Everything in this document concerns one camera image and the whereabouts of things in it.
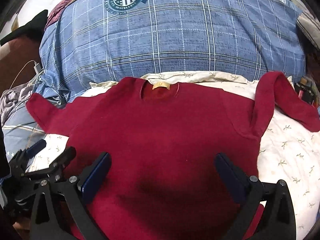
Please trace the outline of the cream leaf-print bed sheet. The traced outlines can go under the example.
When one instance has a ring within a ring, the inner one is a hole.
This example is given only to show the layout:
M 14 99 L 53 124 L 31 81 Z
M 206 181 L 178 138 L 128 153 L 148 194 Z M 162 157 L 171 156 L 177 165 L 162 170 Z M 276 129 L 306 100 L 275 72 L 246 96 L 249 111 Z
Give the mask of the cream leaf-print bed sheet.
M 137 79 L 148 81 L 155 89 L 193 83 L 254 99 L 261 78 L 248 81 L 240 75 L 222 72 L 166 72 Z M 106 93 L 118 83 L 112 81 L 98 94 L 89 89 L 79 97 Z M 311 229 L 319 207 L 319 131 L 309 131 L 276 106 L 261 137 L 257 169 L 258 174 L 254 176 L 262 181 L 275 183 L 283 179 L 287 182 L 295 206 L 297 238 L 302 239 Z

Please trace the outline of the grey-blue striped star quilt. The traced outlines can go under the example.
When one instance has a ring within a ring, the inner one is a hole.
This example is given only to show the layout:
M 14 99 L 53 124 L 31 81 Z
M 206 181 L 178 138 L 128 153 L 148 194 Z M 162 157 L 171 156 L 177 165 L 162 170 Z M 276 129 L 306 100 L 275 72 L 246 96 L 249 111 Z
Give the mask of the grey-blue striped star quilt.
M 17 105 L 2 126 L 7 160 L 10 161 L 19 151 L 29 148 L 46 136 L 27 111 L 25 103 Z

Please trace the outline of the red knit sweater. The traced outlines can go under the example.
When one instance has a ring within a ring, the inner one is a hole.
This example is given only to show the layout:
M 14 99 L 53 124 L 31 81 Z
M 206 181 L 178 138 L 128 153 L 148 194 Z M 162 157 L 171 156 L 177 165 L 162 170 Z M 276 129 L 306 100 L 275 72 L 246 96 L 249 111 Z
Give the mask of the red knit sweater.
M 281 72 L 264 74 L 254 99 L 193 83 L 155 89 L 126 77 L 63 109 L 37 93 L 27 102 L 47 134 L 67 136 L 76 149 L 67 174 L 102 152 L 111 155 L 111 169 L 87 207 L 109 239 L 220 239 L 239 207 L 214 157 L 222 152 L 247 175 L 257 175 L 261 137 L 276 106 L 319 131 L 316 109 Z

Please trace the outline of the maroon patterned cloth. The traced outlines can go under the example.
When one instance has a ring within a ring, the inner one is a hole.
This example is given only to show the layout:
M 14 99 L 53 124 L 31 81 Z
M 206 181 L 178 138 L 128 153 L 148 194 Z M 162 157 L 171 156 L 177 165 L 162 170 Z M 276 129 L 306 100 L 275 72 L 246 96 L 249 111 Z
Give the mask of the maroon patterned cloth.
M 65 9 L 65 7 L 67 7 L 67 5 L 71 3 L 71 1 L 72 0 L 62 0 L 52 9 L 50 14 L 48 15 L 47 23 L 44 27 L 44 30 L 46 30 L 50 25 L 52 25 L 59 19 L 61 13 Z

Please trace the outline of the grey crumpled cloth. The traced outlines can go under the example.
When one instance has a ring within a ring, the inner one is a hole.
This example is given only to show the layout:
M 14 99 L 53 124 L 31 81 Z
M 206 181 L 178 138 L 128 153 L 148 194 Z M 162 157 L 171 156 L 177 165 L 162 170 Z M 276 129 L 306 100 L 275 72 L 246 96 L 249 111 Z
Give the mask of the grey crumpled cloth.
M 19 103 L 23 103 L 31 97 L 34 86 L 31 83 L 24 83 L 3 92 L 1 95 L 1 126 L 5 124 L 12 110 Z

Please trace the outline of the clutter of small items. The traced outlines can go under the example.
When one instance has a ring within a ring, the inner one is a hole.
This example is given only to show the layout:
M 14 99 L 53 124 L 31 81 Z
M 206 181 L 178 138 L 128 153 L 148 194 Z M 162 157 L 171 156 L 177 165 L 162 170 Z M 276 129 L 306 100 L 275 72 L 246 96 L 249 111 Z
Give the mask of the clutter of small items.
M 294 89 L 301 100 L 315 108 L 319 107 L 319 90 L 312 78 L 303 76 L 299 82 L 294 83 Z

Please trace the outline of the brown wooden headboard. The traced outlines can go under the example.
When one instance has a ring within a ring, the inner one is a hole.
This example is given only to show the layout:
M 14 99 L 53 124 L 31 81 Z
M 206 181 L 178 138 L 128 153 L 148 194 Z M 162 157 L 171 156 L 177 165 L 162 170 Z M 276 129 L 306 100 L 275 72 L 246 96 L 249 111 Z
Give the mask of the brown wooden headboard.
M 1 46 L 1 94 L 10 88 L 30 81 L 35 75 L 35 62 L 41 62 L 40 42 L 26 36 L 16 38 Z

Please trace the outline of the black garment on headboard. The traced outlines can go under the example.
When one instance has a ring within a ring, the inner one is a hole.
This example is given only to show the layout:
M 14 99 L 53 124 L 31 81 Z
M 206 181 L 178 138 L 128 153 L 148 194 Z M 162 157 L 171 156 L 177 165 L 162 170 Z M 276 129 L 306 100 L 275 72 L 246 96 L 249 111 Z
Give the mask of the black garment on headboard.
M 48 10 L 41 11 L 31 21 L 3 37 L 1 39 L 1 46 L 21 36 L 26 36 L 33 41 L 40 42 L 44 34 L 47 20 Z

